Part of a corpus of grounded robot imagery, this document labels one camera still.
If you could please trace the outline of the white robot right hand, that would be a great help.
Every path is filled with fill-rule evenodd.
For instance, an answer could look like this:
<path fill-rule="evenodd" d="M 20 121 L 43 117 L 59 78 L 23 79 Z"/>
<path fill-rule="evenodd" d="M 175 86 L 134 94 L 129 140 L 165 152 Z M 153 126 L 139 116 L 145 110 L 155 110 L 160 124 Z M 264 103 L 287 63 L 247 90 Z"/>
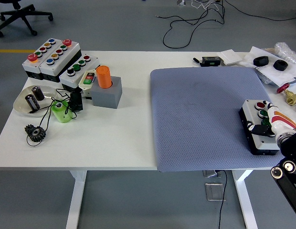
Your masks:
<path fill-rule="evenodd" d="M 265 112 L 265 124 L 255 125 L 250 121 L 246 123 L 246 129 L 254 134 L 267 137 L 280 137 L 284 135 L 294 135 L 296 133 L 296 123 L 284 115 L 277 106 L 271 102 L 263 100 L 259 102 L 262 104 L 260 111 Z"/>

